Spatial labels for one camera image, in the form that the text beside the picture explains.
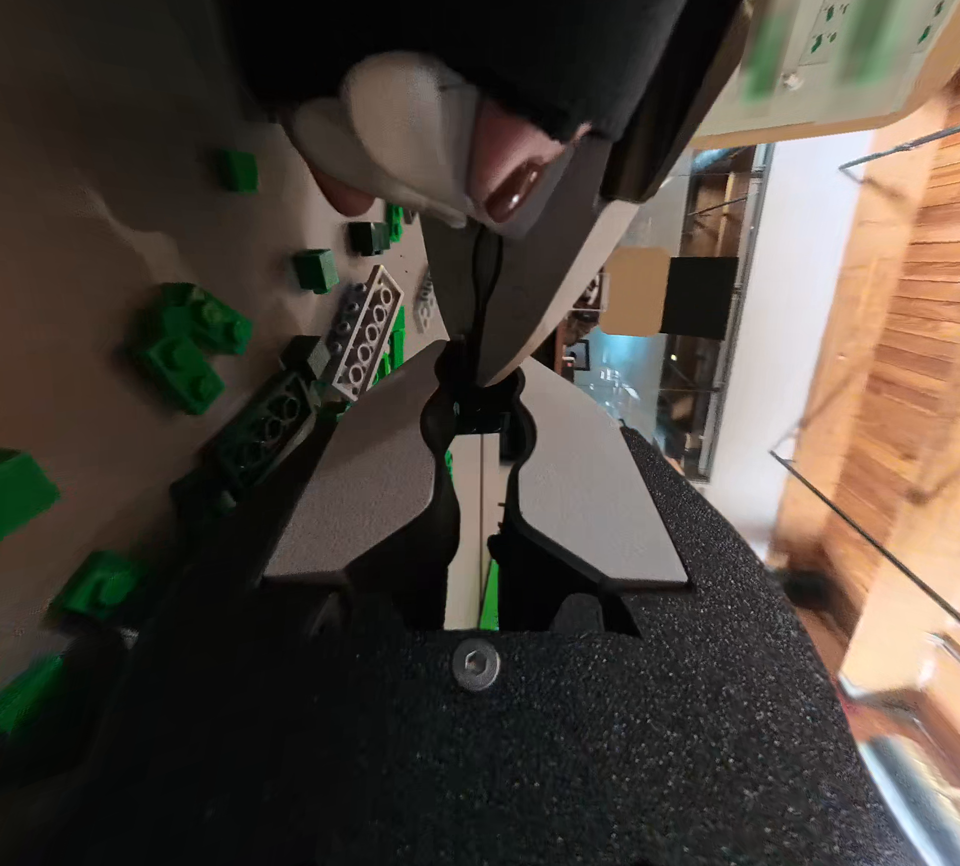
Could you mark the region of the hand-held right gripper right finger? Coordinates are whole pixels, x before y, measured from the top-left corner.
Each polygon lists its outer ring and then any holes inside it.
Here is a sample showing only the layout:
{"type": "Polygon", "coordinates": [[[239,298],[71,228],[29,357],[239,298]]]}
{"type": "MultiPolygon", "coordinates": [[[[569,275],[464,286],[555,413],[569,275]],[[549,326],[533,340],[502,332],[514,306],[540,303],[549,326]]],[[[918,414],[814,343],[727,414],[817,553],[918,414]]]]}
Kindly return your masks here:
{"type": "Polygon", "coordinates": [[[636,630],[627,598],[690,578],[615,420],[533,359],[517,369],[499,531],[500,630],[636,630]]]}

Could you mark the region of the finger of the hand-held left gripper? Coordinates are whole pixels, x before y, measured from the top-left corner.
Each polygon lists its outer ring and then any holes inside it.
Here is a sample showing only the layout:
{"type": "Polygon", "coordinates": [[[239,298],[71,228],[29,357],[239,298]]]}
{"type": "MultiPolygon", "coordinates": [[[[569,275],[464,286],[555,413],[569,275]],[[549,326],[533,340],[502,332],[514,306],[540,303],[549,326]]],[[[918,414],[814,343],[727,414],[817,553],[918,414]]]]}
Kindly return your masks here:
{"type": "Polygon", "coordinates": [[[474,248],[482,226],[467,221],[453,227],[435,217],[423,218],[423,240],[438,311],[451,337],[477,342],[477,293],[474,248]]]}
{"type": "Polygon", "coordinates": [[[520,238],[481,228],[476,242],[476,385],[491,386],[536,349],[606,263],[639,206],[599,193],[611,144],[582,139],[520,238]]]}

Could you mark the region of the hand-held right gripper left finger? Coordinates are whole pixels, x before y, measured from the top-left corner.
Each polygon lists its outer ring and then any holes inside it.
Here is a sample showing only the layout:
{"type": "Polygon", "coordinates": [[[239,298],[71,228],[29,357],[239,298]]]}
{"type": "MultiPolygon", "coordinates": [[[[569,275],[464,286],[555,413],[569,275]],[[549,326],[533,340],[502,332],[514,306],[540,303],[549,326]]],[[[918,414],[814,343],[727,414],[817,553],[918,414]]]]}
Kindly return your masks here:
{"type": "Polygon", "coordinates": [[[392,600],[412,630],[440,630],[461,512],[447,452],[455,399],[435,341],[343,416],[263,575],[392,600]]]}

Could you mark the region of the dark green brick assembly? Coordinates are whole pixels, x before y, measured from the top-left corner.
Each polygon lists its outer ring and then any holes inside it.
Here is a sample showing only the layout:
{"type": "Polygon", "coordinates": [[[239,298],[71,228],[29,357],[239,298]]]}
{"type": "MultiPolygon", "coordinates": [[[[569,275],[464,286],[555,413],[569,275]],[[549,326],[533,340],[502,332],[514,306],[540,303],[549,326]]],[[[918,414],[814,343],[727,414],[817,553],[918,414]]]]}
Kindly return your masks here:
{"type": "Polygon", "coordinates": [[[454,397],[455,436],[498,435],[510,424],[515,389],[500,383],[484,389],[469,387],[454,397]]]}

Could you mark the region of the grey desk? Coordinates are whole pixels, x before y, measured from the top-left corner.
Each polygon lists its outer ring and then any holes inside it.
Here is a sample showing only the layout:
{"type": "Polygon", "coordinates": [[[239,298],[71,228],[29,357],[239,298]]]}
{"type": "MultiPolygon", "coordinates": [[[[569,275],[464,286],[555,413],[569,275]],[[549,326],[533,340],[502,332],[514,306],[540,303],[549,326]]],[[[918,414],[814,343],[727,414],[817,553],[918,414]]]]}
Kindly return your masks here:
{"type": "Polygon", "coordinates": [[[334,212],[284,128],[239,101],[210,0],[2,0],[2,448],[59,488],[2,539],[2,682],[63,655],[61,694],[2,736],[2,793],[84,762],[124,659],[125,630],[49,607],[95,551],[148,566],[117,617],[140,613],[182,559],[168,488],[280,371],[295,333],[325,331],[335,296],[295,282],[294,252],[330,246],[334,212]],[[218,149],[252,152],[259,191],[223,189],[218,149]],[[174,411],[131,343],[160,284],[195,283],[253,322],[225,391],[174,411]]]}

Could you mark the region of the person's left hand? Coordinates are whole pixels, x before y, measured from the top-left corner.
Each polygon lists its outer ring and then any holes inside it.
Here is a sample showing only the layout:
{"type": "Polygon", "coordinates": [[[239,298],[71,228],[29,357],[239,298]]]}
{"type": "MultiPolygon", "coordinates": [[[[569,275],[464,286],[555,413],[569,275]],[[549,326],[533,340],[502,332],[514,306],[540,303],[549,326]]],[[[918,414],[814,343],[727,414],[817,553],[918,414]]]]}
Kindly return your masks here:
{"type": "Polygon", "coordinates": [[[369,155],[333,100],[300,109],[290,137],[339,213],[360,216],[384,200],[453,227],[467,217],[508,223],[568,148],[489,99],[444,108],[437,118],[439,126],[391,125],[389,163],[369,155]]]}

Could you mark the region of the tan rounded board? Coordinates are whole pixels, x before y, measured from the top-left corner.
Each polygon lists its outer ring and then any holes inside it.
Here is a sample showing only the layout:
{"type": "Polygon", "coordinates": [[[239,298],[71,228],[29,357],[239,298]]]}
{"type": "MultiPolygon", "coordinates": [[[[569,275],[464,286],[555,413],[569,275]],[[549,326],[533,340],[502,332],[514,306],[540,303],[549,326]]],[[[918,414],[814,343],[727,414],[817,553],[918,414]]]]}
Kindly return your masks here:
{"type": "Polygon", "coordinates": [[[606,262],[608,302],[599,327],[610,336],[662,331],[671,255],[664,248],[619,247],[606,262]]]}

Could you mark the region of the grey plate with holes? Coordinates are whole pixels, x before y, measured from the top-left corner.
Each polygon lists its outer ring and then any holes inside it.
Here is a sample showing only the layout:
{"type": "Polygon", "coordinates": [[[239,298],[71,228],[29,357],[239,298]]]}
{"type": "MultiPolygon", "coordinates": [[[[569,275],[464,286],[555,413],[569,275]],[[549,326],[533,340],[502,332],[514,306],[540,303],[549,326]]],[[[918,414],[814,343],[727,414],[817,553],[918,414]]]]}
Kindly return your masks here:
{"type": "Polygon", "coordinates": [[[330,390],[354,403],[372,385],[403,304],[401,286],[377,265],[363,282],[342,294],[330,328],[330,360],[324,372],[330,390]]]}

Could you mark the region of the dark green block with holes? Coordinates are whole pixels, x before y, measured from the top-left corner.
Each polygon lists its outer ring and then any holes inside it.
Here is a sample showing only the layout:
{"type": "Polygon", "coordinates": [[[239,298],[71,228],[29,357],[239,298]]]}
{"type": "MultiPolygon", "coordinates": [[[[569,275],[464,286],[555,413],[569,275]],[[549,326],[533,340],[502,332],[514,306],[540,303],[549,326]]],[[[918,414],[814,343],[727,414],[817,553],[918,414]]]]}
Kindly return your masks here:
{"type": "Polygon", "coordinates": [[[294,449],[315,413],[309,384],[296,370],[282,369],[210,441],[207,459],[241,496],[294,449]]]}

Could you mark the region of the small green cube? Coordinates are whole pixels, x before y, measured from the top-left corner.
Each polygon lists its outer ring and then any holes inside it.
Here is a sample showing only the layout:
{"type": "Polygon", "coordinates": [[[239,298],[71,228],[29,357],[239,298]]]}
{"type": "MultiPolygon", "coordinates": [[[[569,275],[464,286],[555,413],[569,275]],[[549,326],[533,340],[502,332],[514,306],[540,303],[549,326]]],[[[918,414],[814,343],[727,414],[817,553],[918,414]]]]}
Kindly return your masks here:
{"type": "Polygon", "coordinates": [[[213,164],[219,185],[237,195],[255,195],[259,191],[258,159],[252,152],[218,149],[213,164]]]}
{"type": "Polygon", "coordinates": [[[340,276],[332,249],[303,249],[292,255],[291,262],[299,287],[307,292],[323,296],[339,285],[340,276]]]}

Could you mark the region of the green stacked plates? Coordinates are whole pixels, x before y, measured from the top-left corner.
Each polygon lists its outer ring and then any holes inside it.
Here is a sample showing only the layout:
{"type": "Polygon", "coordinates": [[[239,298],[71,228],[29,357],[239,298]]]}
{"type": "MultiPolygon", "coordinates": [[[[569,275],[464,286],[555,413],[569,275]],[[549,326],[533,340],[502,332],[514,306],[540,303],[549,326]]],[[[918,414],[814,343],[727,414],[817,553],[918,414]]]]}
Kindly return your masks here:
{"type": "Polygon", "coordinates": [[[202,416],[225,390],[212,359],[243,355],[253,330],[246,316],[203,287],[166,282],[140,314],[130,354],[168,405],[202,416]]]}

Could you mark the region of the green L-shaped tile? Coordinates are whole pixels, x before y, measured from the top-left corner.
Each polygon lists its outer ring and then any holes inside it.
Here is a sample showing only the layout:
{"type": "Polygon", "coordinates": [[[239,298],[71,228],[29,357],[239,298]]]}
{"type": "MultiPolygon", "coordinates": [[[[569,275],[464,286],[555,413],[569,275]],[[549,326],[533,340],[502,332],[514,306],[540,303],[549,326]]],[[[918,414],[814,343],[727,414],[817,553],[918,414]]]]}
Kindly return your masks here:
{"type": "Polygon", "coordinates": [[[103,622],[133,595],[146,568],[112,551],[89,554],[51,601],[54,618],[78,616],[103,622]]]}

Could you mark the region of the green rectangular block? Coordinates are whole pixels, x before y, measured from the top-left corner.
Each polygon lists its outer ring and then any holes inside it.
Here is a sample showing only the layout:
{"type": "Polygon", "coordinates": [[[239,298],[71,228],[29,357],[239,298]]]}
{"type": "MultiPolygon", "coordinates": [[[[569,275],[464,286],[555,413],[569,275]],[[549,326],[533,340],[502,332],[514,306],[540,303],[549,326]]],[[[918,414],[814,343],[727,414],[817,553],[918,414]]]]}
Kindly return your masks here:
{"type": "Polygon", "coordinates": [[[26,451],[1,449],[1,539],[50,509],[60,490],[26,451]]]}

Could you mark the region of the big green block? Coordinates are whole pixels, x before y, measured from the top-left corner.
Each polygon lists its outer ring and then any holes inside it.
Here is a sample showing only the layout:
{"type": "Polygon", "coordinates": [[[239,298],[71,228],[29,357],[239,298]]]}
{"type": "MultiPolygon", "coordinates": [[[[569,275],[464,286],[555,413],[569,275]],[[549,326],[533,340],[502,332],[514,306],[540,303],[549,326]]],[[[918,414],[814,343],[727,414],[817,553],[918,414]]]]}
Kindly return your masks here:
{"type": "Polygon", "coordinates": [[[1,734],[11,737],[62,693],[63,655],[41,656],[1,689],[1,734]]]}

